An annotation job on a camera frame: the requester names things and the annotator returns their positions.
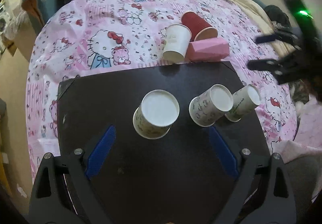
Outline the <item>Hello Kitty paper cup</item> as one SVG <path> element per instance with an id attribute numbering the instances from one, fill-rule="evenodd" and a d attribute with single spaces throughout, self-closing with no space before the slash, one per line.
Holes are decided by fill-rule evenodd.
<path id="1" fill-rule="evenodd" d="M 195 97 L 189 104 L 190 118 L 201 127 L 212 126 L 218 119 L 228 113 L 234 104 L 230 90 L 216 84 Z"/>

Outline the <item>pink Hello Kitty bedsheet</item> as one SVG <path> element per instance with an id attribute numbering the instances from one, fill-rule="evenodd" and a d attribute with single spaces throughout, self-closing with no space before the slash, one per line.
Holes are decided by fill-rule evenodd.
<path id="1" fill-rule="evenodd" d="M 262 96 L 256 109 L 268 146 L 292 140 L 296 112 L 289 88 L 270 73 L 246 68 L 250 59 L 274 59 L 279 43 L 257 45 L 270 30 L 266 14 L 236 0 L 72 0 L 45 24 L 31 54 L 26 83 L 29 159 L 35 175 L 46 152 L 58 154 L 57 92 L 61 81 L 78 75 L 166 64 L 166 28 L 194 12 L 217 29 L 230 46 L 228 61 L 243 85 Z"/>

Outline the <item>black square board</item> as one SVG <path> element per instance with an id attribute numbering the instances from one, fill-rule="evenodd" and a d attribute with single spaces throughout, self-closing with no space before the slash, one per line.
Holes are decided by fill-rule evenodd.
<path id="1" fill-rule="evenodd" d="M 96 75 L 68 75 L 58 86 L 61 154 L 85 148 L 109 126 L 116 139 L 90 180 L 113 223 L 209 223 L 234 187 L 210 144 L 208 130 L 190 117 L 191 100 L 220 84 L 242 88 L 230 62 L 173 64 Z M 156 89 L 171 93 L 179 116 L 158 139 L 141 136 L 133 115 Z"/>

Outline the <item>pink faceted cup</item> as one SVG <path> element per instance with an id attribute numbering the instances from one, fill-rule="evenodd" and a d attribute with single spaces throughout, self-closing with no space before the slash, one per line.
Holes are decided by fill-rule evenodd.
<path id="1" fill-rule="evenodd" d="M 229 43 L 223 38 L 191 42 L 186 58 L 193 62 L 217 62 L 230 55 Z"/>

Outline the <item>white green-print paper cup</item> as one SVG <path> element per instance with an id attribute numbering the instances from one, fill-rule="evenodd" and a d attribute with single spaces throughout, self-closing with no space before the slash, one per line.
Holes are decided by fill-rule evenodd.
<path id="1" fill-rule="evenodd" d="M 259 90 L 253 85 L 246 85 L 233 95 L 233 107 L 225 114 L 231 122 L 238 122 L 244 115 L 249 114 L 261 104 Z"/>

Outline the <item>dark clothes pile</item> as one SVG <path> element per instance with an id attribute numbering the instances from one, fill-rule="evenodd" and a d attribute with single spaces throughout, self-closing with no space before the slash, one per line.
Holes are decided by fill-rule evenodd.
<path id="1" fill-rule="evenodd" d="M 271 21 L 273 31 L 291 34 L 289 17 L 278 6 L 268 5 L 264 8 L 265 13 Z"/>

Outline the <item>cream floral paper cup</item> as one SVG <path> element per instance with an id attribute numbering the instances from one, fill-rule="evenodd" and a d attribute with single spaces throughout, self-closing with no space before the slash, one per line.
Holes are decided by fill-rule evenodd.
<path id="1" fill-rule="evenodd" d="M 180 114 L 177 99 L 169 92 L 155 89 L 147 93 L 133 114 L 135 131 L 143 138 L 164 137 Z"/>

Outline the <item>white green-leaf paper cup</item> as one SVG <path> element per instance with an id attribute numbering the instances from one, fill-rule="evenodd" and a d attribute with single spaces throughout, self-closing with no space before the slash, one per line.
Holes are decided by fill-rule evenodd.
<path id="1" fill-rule="evenodd" d="M 173 63 L 183 62 L 191 37 L 192 33 L 185 25 L 172 24 L 167 27 L 163 58 Z"/>

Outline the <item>dark red ribbed cup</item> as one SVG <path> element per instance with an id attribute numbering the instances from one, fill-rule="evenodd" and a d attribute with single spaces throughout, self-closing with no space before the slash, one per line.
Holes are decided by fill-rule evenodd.
<path id="1" fill-rule="evenodd" d="M 218 37 L 217 29 L 192 11 L 183 14 L 181 23 L 190 29 L 191 42 Z"/>

